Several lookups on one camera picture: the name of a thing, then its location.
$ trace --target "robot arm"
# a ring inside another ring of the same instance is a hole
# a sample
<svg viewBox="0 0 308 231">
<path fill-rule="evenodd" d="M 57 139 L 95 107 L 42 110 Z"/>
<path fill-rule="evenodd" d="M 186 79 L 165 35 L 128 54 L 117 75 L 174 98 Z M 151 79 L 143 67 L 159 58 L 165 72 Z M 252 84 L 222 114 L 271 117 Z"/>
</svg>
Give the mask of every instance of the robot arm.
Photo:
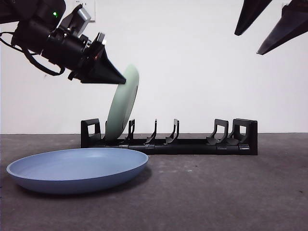
<svg viewBox="0 0 308 231">
<path fill-rule="evenodd" d="M 107 57 L 104 34 L 99 33 L 93 42 L 82 35 L 91 19 L 87 11 L 79 5 L 60 23 L 65 9 L 64 0 L 0 0 L 0 24 L 19 22 L 11 45 L 19 46 L 31 64 L 50 75 L 60 75 L 67 68 L 72 70 L 70 80 L 125 84 Z M 58 65 L 61 71 L 39 64 L 34 54 Z"/>
<path fill-rule="evenodd" d="M 244 0 L 242 12 L 235 30 L 241 35 L 266 9 L 272 0 Z M 308 0 L 291 0 L 282 9 L 282 17 L 258 50 L 266 54 L 285 42 L 308 31 Z"/>
</svg>

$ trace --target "wall outlet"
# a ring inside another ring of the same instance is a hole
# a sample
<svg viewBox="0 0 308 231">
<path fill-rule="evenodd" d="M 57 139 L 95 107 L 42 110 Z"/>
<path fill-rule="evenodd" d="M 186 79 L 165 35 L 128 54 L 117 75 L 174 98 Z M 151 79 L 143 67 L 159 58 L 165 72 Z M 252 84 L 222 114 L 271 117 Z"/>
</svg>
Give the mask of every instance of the wall outlet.
<svg viewBox="0 0 308 231">
<path fill-rule="evenodd" d="M 81 4 L 91 15 L 91 22 L 95 22 L 95 0 L 73 0 L 74 8 Z"/>
</svg>

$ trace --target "metal bracket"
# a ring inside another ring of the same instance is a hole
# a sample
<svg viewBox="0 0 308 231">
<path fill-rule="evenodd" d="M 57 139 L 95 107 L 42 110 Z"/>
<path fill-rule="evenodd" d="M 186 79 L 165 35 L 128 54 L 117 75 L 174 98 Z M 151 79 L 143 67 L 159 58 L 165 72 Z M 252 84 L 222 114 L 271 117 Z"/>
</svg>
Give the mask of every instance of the metal bracket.
<svg viewBox="0 0 308 231">
<path fill-rule="evenodd" d="M 218 125 L 225 128 L 224 135 L 223 135 L 222 139 L 220 139 L 220 140 L 215 139 L 215 135 L 217 133 L 217 126 Z M 227 141 L 228 132 L 229 132 L 229 122 L 227 120 L 215 119 L 214 131 L 209 137 L 206 138 L 206 140 L 211 145 L 223 144 Z"/>
<path fill-rule="evenodd" d="M 155 120 L 155 129 L 154 129 L 154 132 L 153 132 L 153 134 L 150 136 L 150 137 L 147 137 L 146 138 L 146 144 L 150 144 L 150 143 L 152 143 L 152 142 L 154 142 L 155 141 L 155 137 L 156 137 L 156 135 L 157 135 L 157 119 Z"/>
<path fill-rule="evenodd" d="M 175 143 L 179 137 L 180 133 L 180 122 L 177 119 L 173 121 L 173 132 L 169 137 L 166 137 L 166 144 Z"/>
<path fill-rule="evenodd" d="M 134 140 L 134 132 L 135 132 L 135 120 L 130 120 L 128 123 L 128 136 L 125 138 L 123 143 L 130 143 Z"/>
</svg>

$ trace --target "white wall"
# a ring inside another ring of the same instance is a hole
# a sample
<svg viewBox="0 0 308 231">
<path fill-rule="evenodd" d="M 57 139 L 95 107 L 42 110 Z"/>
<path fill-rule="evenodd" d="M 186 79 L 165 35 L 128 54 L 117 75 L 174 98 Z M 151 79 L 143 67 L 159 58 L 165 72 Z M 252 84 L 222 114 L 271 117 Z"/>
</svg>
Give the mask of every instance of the white wall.
<svg viewBox="0 0 308 231">
<path fill-rule="evenodd" d="M 108 56 L 121 72 L 138 67 L 136 132 L 152 132 L 155 118 L 159 132 L 170 132 L 175 117 L 182 132 L 211 132 L 214 118 L 236 117 L 258 120 L 260 132 L 308 132 L 308 34 L 256 54 L 282 2 L 237 37 L 242 0 L 96 0 L 96 23 L 85 34 L 107 34 Z M 80 133 L 80 121 L 95 117 L 104 132 L 116 86 L 71 82 L 68 71 L 47 76 L 22 54 L 1 52 L 2 133 Z"/>
</svg>

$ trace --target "cable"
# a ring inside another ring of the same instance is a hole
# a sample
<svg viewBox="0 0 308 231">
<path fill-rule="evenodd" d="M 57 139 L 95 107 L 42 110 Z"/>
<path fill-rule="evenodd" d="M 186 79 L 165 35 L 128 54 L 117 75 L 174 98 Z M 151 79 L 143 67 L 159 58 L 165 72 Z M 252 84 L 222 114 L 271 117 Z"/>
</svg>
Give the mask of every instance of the cable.
<svg viewBox="0 0 308 231">
<path fill-rule="evenodd" d="M 8 47 L 10 47 L 10 48 L 13 48 L 13 49 L 16 50 L 16 51 L 19 51 L 19 52 L 21 52 L 21 53 L 24 53 L 22 49 L 16 48 L 15 46 L 13 46 L 13 45 L 7 43 L 6 41 L 4 41 L 4 40 L 1 38 L 1 36 L 2 36 L 3 34 L 14 35 L 14 32 L 7 32 L 7 31 L 1 32 L 1 33 L 0 33 L 0 41 L 3 42 L 4 45 L 6 45 L 6 46 L 8 46 Z"/>
</svg>

